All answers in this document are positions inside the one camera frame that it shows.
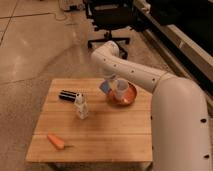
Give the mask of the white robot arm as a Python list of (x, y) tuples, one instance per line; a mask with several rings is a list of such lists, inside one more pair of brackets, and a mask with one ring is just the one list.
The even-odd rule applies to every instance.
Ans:
[(119, 75), (152, 94), (151, 135), (154, 171), (213, 171), (205, 93), (194, 81), (123, 60), (108, 41), (92, 60), (108, 78)]

